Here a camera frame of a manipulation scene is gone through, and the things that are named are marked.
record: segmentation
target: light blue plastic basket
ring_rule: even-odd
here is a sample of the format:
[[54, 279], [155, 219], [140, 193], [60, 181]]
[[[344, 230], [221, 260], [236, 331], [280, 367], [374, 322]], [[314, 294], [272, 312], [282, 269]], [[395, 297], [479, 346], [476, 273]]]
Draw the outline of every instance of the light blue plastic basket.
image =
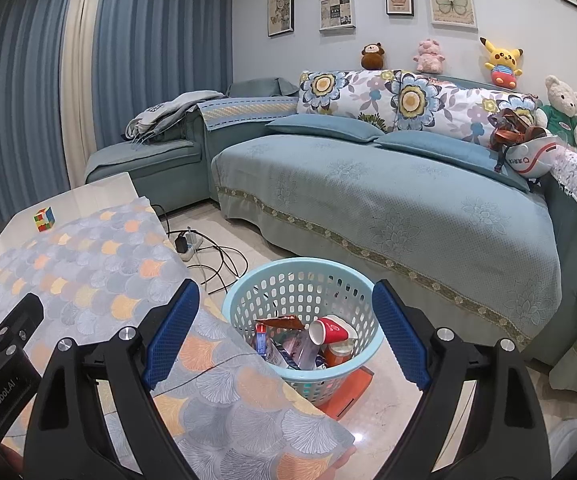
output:
[[350, 361], [326, 370], [292, 370], [268, 364], [314, 405], [332, 394], [382, 344], [383, 332], [371, 306], [373, 282], [350, 267], [318, 258], [287, 258], [258, 267], [241, 277], [222, 307], [226, 319], [251, 344], [255, 320], [296, 314], [308, 327], [318, 317], [340, 316], [357, 330]]

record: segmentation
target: white helmet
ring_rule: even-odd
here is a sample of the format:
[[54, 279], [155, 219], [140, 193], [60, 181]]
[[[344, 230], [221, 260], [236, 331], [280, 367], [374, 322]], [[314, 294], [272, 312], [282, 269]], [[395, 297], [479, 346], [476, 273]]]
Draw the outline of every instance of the white helmet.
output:
[[506, 152], [506, 162], [524, 178], [539, 178], [551, 170], [565, 151], [564, 141], [549, 134], [510, 147]]

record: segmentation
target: blue curtain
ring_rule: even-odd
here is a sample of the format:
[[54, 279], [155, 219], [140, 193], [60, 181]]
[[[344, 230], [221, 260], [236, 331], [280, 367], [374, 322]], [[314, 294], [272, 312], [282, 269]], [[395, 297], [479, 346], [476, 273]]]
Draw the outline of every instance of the blue curtain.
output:
[[146, 108], [232, 81], [232, 0], [100, 0], [93, 41], [98, 149]]
[[68, 0], [0, 0], [0, 229], [67, 191], [59, 72]]

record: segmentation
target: green shirt on teddy bear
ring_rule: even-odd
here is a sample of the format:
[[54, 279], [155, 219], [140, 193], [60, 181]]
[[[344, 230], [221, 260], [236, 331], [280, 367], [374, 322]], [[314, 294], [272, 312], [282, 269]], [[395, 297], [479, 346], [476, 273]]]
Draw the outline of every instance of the green shirt on teddy bear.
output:
[[577, 117], [568, 117], [568, 115], [556, 110], [550, 105], [542, 107], [542, 111], [548, 118], [548, 131], [553, 135], [561, 137], [571, 146], [577, 146], [575, 143], [575, 127], [577, 126]]

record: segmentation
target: blue gripper pad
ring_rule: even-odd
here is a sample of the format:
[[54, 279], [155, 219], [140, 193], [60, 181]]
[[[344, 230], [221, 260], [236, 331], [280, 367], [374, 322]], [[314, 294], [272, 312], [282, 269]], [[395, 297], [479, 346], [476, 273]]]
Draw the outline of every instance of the blue gripper pad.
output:
[[431, 382], [426, 369], [426, 347], [417, 337], [393, 295], [381, 282], [376, 283], [373, 288], [373, 311], [397, 357], [404, 377], [424, 391]]
[[150, 389], [165, 380], [200, 308], [200, 288], [192, 280], [173, 306], [146, 351], [142, 381]]

